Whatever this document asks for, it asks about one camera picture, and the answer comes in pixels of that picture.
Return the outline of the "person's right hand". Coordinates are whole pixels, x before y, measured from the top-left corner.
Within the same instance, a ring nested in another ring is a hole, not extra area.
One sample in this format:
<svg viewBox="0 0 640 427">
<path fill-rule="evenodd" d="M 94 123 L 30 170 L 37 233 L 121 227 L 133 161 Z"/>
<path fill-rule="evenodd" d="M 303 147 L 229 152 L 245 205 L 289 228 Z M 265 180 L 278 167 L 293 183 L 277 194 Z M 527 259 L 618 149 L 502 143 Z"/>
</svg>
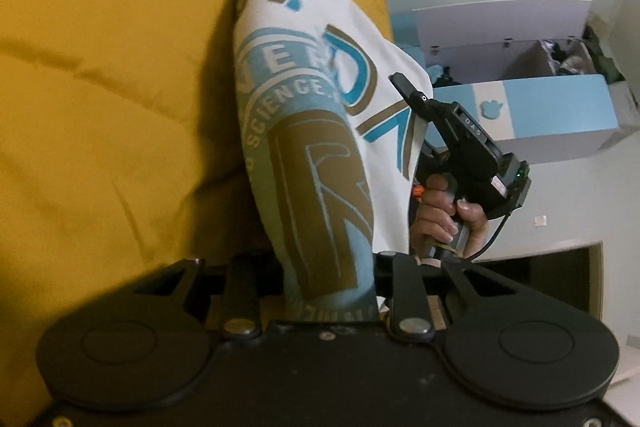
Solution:
<svg viewBox="0 0 640 427">
<path fill-rule="evenodd" d="M 481 205 L 458 200 L 454 202 L 448 194 L 448 181 L 440 174 L 432 174 L 424 184 L 416 217 L 410 227 L 410 245 L 423 257 L 429 239 L 450 244 L 459 232 L 460 218 L 469 228 L 463 257 L 469 258 L 485 245 L 489 231 L 489 220 Z"/>
</svg>

